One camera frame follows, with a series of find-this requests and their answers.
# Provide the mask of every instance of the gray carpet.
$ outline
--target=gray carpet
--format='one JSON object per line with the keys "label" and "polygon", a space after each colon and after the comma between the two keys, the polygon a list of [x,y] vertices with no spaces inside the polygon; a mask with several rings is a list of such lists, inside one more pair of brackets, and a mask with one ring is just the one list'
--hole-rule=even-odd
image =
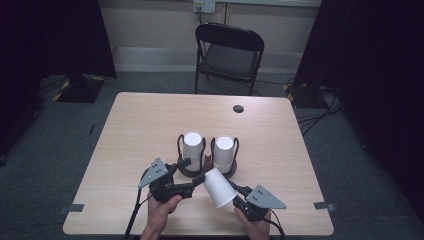
{"label": "gray carpet", "polygon": [[[259,74],[258,80],[266,82],[257,82],[255,94],[285,97],[281,84],[292,77]],[[45,79],[42,86],[61,78]],[[209,94],[248,92],[240,84],[212,80],[202,80],[200,89]],[[38,118],[14,144],[7,164],[0,168],[0,239],[122,239],[67,236],[62,231],[66,216],[57,211],[72,203],[119,92],[189,94],[193,87],[193,72],[119,73],[118,79],[106,81],[94,104],[54,102],[58,88],[45,93]],[[325,97],[330,102],[333,94]],[[303,119],[323,110],[295,109],[295,113]],[[424,239],[424,227],[407,200],[385,169],[364,151],[342,111],[321,120],[304,139],[324,198],[337,209],[330,213],[333,235],[301,239]]]}

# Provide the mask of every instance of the chair backrest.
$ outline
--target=chair backrest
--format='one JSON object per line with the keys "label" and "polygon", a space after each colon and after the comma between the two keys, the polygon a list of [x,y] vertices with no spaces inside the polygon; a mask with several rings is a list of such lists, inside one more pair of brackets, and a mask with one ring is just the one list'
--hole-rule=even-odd
{"label": "chair backrest", "polygon": [[263,39],[257,33],[220,23],[199,25],[196,28],[196,40],[199,48],[200,41],[247,51],[263,52],[265,48]]}

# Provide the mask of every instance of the chair seat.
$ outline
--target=chair seat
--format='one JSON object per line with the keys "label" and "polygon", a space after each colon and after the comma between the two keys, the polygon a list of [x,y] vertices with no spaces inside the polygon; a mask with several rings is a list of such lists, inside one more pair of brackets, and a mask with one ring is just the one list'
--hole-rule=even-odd
{"label": "chair seat", "polygon": [[255,73],[257,52],[211,44],[199,65],[200,72],[244,78],[250,82]]}

